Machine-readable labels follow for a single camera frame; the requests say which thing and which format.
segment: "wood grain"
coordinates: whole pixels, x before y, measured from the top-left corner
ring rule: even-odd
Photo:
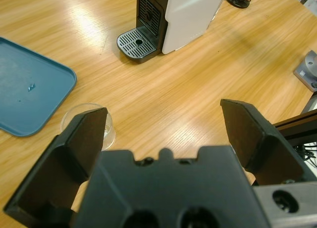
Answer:
[[[140,159],[168,147],[175,157],[193,157],[202,145],[228,144],[221,98],[252,103],[276,123],[298,115],[312,95],[293,71],[310,49],[317,51],[317,18],[296,0],[252,0],[243,10],[224,2],[202,37],[143,64],[116,46],[135,27],[135,15],[136,0],[0,0],[2,37],[78,77],[39,133],[0,132],[1,207],[77,104],[109,109],[116,129],[111,149],[130,149]],[[21,225],[1,213],[0,227]]]

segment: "clear glass bowl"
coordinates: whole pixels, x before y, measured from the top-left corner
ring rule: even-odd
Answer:
[[[101,105],[96,103],[82,103],[73,108],[71,108],[63,117],[60,123],[60,131],[64,131],[70,121],[75,117],[77,114],[83,113],[85,111],[102,108]],[[106,118],[106,126],[105,126],[105,133],[104,133],[104,143],[102,150],[107,150],[109,147],[112,146],[115,139],[115,130],[112,124],[112,118],[110,113],[108,112]]]

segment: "drip tray grate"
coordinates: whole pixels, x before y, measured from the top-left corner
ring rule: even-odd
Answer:
[[[156,50],[138,29],[121,34],[117,39],[117,44],[124,54],[135,59],[145,57]]]

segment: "coffee machine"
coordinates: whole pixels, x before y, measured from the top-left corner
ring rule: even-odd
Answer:
[[[136,28],[121,34],[117,45],[142,63],[168,54],[200,37],[223,0],[137,0]]]

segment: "teal plastic tray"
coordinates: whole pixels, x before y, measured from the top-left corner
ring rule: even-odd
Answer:
[[[37,133],[76,84],[70,68],[0,38],[0,129]]]

